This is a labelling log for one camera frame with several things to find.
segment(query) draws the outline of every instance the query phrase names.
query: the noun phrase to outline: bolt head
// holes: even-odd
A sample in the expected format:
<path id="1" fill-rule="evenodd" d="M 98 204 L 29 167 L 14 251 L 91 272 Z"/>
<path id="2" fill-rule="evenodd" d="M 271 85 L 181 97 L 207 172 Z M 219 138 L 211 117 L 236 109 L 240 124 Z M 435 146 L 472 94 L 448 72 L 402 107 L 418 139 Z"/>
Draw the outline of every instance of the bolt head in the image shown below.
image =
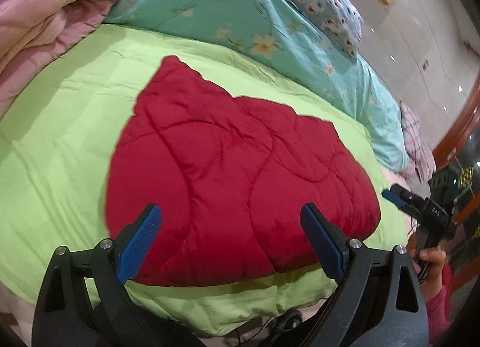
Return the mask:
<path id="1" fill-rule="evenodd" d="M 113 242 L 112 239 L 103 239 L 100 242 L 100 248 L 103 248 L 104 250 L 110 248 L 112 246 Z"/>
<path id="2" fill-rule="evenodd" d="M 360 248 L 362 246 L 362 242 L 358 239 L 350 239 L 349 243 L 351 248 Z"/>
<path id="3" fill-rule="evenodd" d="M 399 244 L 398 246 L 395 247 L 396 251 L 399 253 L 399 254 L 406 254 L 407 253 L 407 248 L 401 244 Z"/>
<path id="4" fill-rule="evenodd" d="M 65 246 L 60 246 L 55 250 L 55 255 L 62 256 L 66 252 L 67 248 Z"/>

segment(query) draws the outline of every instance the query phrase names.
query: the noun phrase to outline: pink blanket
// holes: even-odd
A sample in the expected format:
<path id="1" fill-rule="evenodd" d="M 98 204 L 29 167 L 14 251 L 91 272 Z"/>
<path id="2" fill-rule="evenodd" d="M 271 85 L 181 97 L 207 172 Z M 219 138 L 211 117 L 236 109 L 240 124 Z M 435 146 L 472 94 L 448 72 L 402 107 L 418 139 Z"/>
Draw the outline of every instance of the pink blanket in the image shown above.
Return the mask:
<path id="1" fill-rule="evenodd" d="M 0 119 L 47 64 L 94 31 L 115 0 L 0 0 Z"/>

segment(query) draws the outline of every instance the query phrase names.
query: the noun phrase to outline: red comforter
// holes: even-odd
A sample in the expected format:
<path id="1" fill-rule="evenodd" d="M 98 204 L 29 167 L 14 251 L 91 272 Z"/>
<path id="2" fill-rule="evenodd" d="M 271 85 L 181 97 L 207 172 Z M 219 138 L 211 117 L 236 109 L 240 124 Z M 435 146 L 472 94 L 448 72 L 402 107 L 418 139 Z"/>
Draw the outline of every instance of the red comforter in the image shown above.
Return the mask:
<path id="1" fill-rule="evenodd" d="M 375 191 L 332 123 L 232 98 L 175 56 L 138 96 L 106 195 L 113 237 L 147 203 L 162 209 L 137 282 L 212 286 L 316 262 L 299 223 L 314 202 L 348 237 L 380 221 Z"/>

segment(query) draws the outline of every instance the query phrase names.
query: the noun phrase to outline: red sleeve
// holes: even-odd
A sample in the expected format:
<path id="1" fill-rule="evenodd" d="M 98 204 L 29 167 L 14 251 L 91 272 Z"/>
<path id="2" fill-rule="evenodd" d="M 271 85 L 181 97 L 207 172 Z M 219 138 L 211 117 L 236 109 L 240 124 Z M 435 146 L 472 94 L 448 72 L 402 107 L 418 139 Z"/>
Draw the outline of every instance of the red sleeve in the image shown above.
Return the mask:
<path id="1" fill-rule="evenodd" d="M 450 301 L 444 285 L 440 293 L 427 302 L 428 332 L 431 344 L 434 344 L 450 326 L 450 322 L 445 316 L 447 299 Z"/>
<path id="2" fill-rule="evenodd" d="M 445 286 L 445 317 L 448 319 L 450 314 L 450 297 L 452 295 L 452 268 L 450 265 L 443 266 L 442 285 Z"/>

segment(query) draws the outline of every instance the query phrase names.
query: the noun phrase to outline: hand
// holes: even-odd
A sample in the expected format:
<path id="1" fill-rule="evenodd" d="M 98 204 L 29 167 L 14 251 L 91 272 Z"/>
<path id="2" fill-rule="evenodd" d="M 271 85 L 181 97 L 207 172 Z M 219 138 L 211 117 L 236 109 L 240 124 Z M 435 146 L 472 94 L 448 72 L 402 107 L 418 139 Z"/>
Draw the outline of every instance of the hand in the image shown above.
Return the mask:
<path id="1" fill-rule="evenodd" d="M 413 267 L 415 272 L 418 274 L 420 272 L 420 266 L 413 260 L 416 254 L 417 246 L 417 234 L 414 233 L 409 238 L 409 243 L 406 245 L 406 249 L 409 251 L 409 256 L 412 258 Z M 423 298 L 425 302 L 430 301 L 434 298 L 440 290 L 442 289 L 442 269 L 446 260 L 445 251 L 440 250 L 440 248 L 428 248 L 420 251 L 418 257 L 426 262 L 429 262 L 429 268 L 427 275 L 420 285 Z"/>

